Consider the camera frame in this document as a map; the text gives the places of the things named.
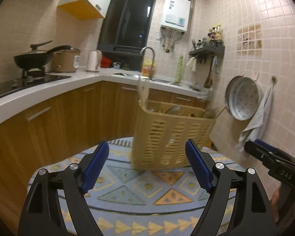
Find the person's right hand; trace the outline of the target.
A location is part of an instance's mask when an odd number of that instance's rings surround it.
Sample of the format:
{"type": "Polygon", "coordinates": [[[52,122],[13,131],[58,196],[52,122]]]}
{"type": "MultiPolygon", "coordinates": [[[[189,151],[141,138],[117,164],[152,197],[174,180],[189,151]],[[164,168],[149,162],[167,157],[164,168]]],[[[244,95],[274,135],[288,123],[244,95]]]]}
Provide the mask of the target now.
{"type": "Polygon", "coordinates": [[[279,220],[279,212],[278,212],[279,197],[280,197],[280,188],[277,188],[275,192],[273,193],[271,201],[270,201],[275,222],[279,220]]]}

